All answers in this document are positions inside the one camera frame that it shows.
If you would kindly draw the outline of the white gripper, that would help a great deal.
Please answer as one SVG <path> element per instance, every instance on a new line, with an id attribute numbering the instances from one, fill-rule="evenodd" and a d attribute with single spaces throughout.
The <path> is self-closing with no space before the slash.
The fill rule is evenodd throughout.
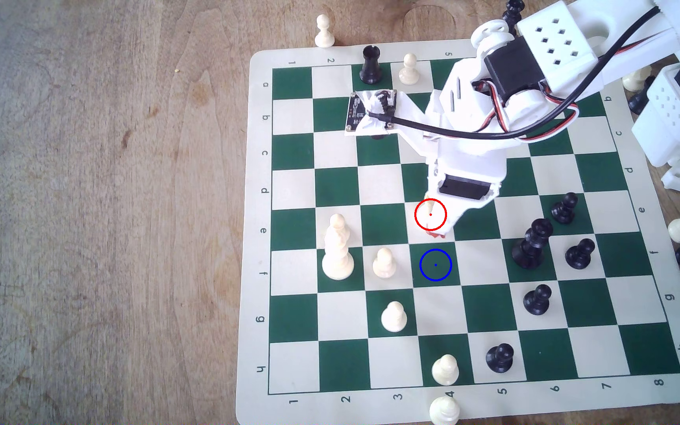
<path id="1" fill-rule="evenodd" d="M 506 115 L 500 109 L 495 85 L 488 79 L 484 62 L 477 57 L 454 63 L 443 88 L 430 96 L 425 110 L 429 124 L 450 131 L 503 133 L 500 118 Z M 508 140 L 431 131 L 425 135 L 438 144 L 429 179 L 429 234 L 445 238 L 453 231 L 455 237 L 498 237 L 494 200 L 506 176 Z M 479 207 L 469 204 L 466 208 L 459 203 L 446 210 L 438 194 L 479 202 Z"/>

